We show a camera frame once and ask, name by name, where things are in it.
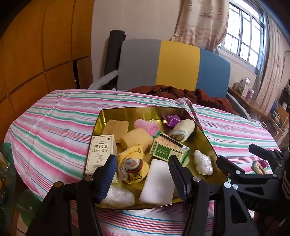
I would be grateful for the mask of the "beige knitted sock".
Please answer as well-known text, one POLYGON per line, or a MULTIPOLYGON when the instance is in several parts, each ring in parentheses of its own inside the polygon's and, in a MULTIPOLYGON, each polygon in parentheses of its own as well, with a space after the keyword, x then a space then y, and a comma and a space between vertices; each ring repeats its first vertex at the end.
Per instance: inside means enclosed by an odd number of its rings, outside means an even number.
POLYGON ((195 130, 195 122, 191 119, 181 120, 170 131, 169 136, 178 142, 185 142, 195 130))

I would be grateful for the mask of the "green cracker packet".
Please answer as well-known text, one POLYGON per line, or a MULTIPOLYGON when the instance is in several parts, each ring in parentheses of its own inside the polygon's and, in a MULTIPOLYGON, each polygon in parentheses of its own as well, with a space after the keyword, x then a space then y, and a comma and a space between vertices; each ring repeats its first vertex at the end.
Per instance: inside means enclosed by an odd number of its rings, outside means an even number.
POLYGON ((187 161, 189 153, 189 147, 172 139, 165 133, 160 133, 154 138, 149 152, 150 155, 164 161, 168 161, 172 155, 175 155, 181 164, 187 161))
POLYGON ((254 171, 255 174, 267 174, 266 165, 264 162, 261 162, 259 160, 255 160, 252 162, 251 169, 254 171))

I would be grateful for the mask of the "purple snack packet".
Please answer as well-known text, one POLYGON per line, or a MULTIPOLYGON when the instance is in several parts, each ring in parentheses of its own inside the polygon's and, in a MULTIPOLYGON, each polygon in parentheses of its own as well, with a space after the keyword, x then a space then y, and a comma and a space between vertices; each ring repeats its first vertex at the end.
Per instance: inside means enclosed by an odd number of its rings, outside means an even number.
POLYGON ((179 116, 175 114, 163 115, 163 119, 166 121, 166 125, 170 128, 175 127, 181 121, 179 116))

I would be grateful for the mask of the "yellow sock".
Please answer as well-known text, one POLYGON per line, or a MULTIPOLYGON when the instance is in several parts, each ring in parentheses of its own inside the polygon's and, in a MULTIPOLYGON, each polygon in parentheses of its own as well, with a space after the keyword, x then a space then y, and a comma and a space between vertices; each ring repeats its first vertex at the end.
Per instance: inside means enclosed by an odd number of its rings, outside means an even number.
POLYGON ((143 161, 142 145, 127 148, 117 155, 119 178, 127 184, 141 182, 148 174, 149 165, 143 161))

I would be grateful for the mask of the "green cracker packet on bed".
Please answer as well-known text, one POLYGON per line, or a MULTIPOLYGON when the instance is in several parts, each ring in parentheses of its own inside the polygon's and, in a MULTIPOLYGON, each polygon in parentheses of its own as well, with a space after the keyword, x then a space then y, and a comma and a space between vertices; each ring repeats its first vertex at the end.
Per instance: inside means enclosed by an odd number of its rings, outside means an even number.
POLYGON ((251 169, 254 171, 255 174, 267 174, 266 165, 264 162, 261 162, 259 160, 255 160, 252 162, 251 169))

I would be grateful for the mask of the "clear crumpled plastic bag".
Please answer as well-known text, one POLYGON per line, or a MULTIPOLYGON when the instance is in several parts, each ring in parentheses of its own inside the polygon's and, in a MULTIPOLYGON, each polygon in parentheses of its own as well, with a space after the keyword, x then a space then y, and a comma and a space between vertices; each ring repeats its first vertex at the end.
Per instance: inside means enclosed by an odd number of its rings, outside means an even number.
POLYGON ((213 174, 213 166, 209 156, 201 153, 198 149, 194 152, 194 164, 199 174, 210 176, 213 174))

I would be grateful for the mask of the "white foam block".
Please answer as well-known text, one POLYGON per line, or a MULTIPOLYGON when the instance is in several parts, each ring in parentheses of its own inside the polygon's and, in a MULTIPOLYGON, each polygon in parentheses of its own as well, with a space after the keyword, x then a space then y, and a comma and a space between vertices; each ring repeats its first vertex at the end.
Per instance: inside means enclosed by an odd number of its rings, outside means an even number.
POLYGON ((168 162, 152 159, 139 200, 151 205, 169 205, 173 201, 174 190, 168 162))

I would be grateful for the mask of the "purple box on desk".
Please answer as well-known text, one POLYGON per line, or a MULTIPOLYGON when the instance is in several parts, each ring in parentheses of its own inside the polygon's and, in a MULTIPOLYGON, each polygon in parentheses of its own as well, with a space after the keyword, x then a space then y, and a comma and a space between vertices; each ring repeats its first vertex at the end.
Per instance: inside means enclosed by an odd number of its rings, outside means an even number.
POLYGON ((249 88, 248 91, 247 91, 247 94, 246 94, 246 98, 247 99, 252 99, 253 95, 254 95, 254 91, 249 88))

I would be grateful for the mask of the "striped pink green bedsheet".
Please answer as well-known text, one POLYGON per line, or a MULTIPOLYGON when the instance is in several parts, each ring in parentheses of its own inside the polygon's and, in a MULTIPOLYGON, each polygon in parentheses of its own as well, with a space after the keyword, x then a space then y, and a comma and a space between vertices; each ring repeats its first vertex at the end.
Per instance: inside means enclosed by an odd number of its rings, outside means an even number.
POLYGON ((174 107, 187 110, 224 156, 251 174, 257 156, 250 144, 275 150, 278 145, 260 125, 218 109, 195 105, 187 98, 168 99, 121 91, 56 90, 15 119, 6 135, 16 171, 42 200, 56 181, 74 183, 84 173, 90 139, 101 110, 126 107, 174 107))

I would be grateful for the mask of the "pink rolled towel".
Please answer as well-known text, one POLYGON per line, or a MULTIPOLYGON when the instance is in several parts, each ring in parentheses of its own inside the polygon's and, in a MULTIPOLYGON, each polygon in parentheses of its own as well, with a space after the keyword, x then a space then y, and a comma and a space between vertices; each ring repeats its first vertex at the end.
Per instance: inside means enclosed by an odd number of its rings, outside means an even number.
POLYGON ((159 127, 156 123, 145 121, 143 119, 137 119, 134 122, 134 128, 141 128, 151 136, 155 136, 159 132, 159 127))

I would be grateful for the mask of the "gold tray with brown rim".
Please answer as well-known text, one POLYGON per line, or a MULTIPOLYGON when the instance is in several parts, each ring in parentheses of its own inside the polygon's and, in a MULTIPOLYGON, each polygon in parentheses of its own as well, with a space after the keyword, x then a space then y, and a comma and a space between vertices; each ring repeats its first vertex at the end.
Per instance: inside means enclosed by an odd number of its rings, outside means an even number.
POLYGON ((168 168, 172 155, 208 183, 226 181, 212 145, 183 108, 102 110, 90 140, 85 174, 103 166, 111 154, 117 157, 117 170, 102 207, 142 209, 178 202, 168 168))

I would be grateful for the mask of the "yellow sponge block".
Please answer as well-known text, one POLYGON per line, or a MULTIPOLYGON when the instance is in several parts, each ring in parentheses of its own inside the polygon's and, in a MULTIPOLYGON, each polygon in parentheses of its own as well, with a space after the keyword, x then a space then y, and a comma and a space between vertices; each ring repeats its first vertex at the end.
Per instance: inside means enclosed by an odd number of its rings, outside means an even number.
POLYGON ((151 135, 149 135, 144 129, 137 128, 121 136, 120 143, 123 149, 141 145, 143 151, 145 152, 151 147, 153 137, 151 137, 151 135))

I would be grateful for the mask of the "tan sponge slab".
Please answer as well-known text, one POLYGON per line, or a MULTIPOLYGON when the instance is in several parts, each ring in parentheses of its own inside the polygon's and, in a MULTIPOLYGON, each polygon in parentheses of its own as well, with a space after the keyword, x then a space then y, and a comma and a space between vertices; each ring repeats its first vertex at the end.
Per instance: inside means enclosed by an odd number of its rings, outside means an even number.
POLYGON ((129 129, 129 122, 128 121, 116 121, 110 119, 101 135, 114 135, 115 142, 121 143, 121 137, 128 132, 129 129))

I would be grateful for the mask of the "window with metal bars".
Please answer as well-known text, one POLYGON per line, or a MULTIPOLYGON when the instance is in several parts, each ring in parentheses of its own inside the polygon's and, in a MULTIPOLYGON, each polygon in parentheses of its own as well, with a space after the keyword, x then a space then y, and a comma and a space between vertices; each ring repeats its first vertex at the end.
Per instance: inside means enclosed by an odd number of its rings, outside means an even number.
POLYGON ((219 48, 259 71, 264 50, 262 11, 250 1, 229 1, 229 22, 219 48))

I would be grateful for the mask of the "beige patterned curtain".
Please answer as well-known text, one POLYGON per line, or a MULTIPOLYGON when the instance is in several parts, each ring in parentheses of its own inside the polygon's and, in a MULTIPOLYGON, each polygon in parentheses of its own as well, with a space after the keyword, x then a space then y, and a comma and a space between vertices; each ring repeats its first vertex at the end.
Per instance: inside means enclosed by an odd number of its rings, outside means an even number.
POLYGON ((229 0, 184 1, 171 41, 217 53, 228 22, 229 0))

